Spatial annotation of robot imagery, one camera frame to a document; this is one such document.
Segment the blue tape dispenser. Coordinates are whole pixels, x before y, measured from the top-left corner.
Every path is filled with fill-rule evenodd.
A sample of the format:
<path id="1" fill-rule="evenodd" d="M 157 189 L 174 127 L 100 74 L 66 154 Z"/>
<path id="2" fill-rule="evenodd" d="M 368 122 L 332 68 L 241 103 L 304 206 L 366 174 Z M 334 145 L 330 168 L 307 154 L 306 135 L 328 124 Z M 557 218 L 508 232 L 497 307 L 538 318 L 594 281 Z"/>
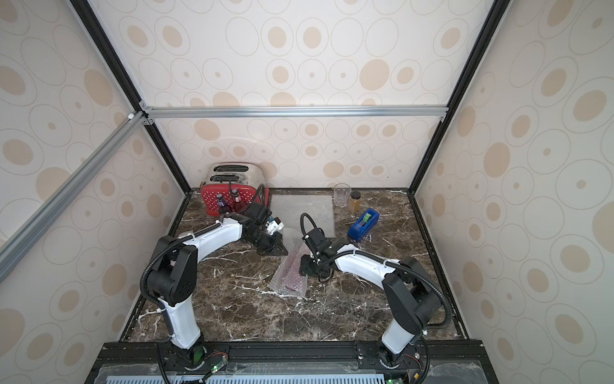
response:
<path id="1" fill-rule="evenodd" d="M 375 227 L 380 214 L 372 208 L 369 208 L 356 222 L 349 231 L 348 236 L 354 241 L 361 241 Z"/>

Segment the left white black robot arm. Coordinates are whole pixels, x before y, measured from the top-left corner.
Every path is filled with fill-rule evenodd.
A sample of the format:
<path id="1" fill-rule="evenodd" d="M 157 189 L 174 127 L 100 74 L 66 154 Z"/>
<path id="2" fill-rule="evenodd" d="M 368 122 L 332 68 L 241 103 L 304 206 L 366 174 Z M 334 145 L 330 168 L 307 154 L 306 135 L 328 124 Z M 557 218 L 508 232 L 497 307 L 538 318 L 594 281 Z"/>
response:
<path id="1" fill-rule="evenodd" d="M 253 246 L 260 256 L 286 256 L 281 229 L 283 222 L 272 216 L 260 185 L 249 205 L 237 212 L 224 212 L 214 224 L 182 237 L 158 240 L 146 265 L 139 287 L 142 296 L 162 314 L 172 352 L 188 369 L 206 360 L 206 347 L 193 311 L 193 292 L 198 282 L 198 264 L 218 249 L 237 241 Z"/>

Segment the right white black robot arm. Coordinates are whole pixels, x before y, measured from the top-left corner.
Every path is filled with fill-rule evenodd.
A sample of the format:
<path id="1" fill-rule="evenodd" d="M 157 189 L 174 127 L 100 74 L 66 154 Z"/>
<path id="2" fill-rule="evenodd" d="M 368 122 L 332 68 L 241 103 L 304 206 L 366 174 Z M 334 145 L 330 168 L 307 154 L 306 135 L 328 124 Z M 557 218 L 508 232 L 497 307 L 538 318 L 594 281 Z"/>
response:
<path id="1" fill-rule="evenodd" d="M 307 213 L 300 216 L 300 228 L 310 251 L 301 259 L 302 276 L 324 283 L 342 272 L 384 291 L 393 315 L 380 339 L 378 355 L 384 367 L 398 366 L 406 347 L 415 344 L 425 331 L 446 328 L 452 322 L 449 299 L 414 257 L 386 259 L 343 239 L 331 240 Z"/>

